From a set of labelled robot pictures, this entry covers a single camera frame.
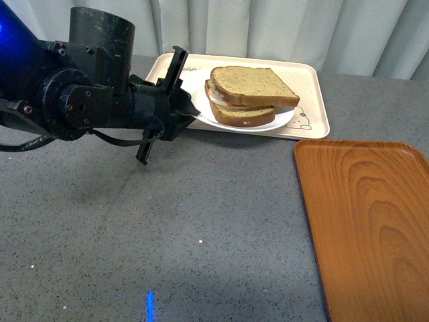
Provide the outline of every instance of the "white plate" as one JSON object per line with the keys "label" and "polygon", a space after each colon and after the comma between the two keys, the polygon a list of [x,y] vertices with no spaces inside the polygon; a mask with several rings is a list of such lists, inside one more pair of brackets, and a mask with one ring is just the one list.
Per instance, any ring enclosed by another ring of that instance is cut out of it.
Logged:
{"label": "white plate", "polygon": [[195,116],[195,118],[199,119],[201,122],[229,131],[249,133],[277,129],[285,126],[293,118],[295,113],[293,107],[275,107],[275,119],[271,123],[254,127],[235,127],[220,124],[212,113],[210,103],[208,102],[204,90],[204,82],[206,79],[210,78],[211,70],[211,68],[195,70],[180,77],[183,80],[182,88],[191,94],[192,102],[196,109],[201,112],[201,114]]}

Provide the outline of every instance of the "white curtain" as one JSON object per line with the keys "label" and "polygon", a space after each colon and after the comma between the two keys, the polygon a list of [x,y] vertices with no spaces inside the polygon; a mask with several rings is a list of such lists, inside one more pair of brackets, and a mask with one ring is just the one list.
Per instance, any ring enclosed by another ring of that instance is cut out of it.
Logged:
{"label": "white curtain", "polygon": [[43,40],[68,40],[70,8],[136,26],[134,54],[302,62],[316,70],[429,81],[429,0],[5,0]]}

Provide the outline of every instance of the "sandwich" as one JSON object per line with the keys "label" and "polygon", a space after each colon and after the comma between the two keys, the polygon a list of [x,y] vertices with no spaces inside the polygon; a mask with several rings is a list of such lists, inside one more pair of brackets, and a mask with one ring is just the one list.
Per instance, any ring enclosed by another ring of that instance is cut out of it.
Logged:
{"label": "sandwich", "polygon": [[300,101],[270,68],[216,67],[204,89],[214,118],[234,127],[270,123],[275,119],[275,106],[295,107]]}

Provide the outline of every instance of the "blue light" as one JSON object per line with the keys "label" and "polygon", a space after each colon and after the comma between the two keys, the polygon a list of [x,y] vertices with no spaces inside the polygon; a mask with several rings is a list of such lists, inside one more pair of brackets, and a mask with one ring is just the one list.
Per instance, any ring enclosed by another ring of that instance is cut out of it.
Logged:
{"label": "blue light", "polygon": [[146,304],[147,304],[147,322],[154,322],[154,311],[155,311],[155,303],[154,303],[154,292],[148,292],[146,296]]}

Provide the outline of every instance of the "wood grain pattern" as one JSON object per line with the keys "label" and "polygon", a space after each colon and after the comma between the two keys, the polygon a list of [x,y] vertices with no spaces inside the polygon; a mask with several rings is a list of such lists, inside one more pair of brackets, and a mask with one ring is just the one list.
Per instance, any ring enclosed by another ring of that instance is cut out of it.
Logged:
{"label": "wood grain pattern", "polygon": [[429,321],[429,163],[393,142],[303,140],[295,159],[331,321]]}

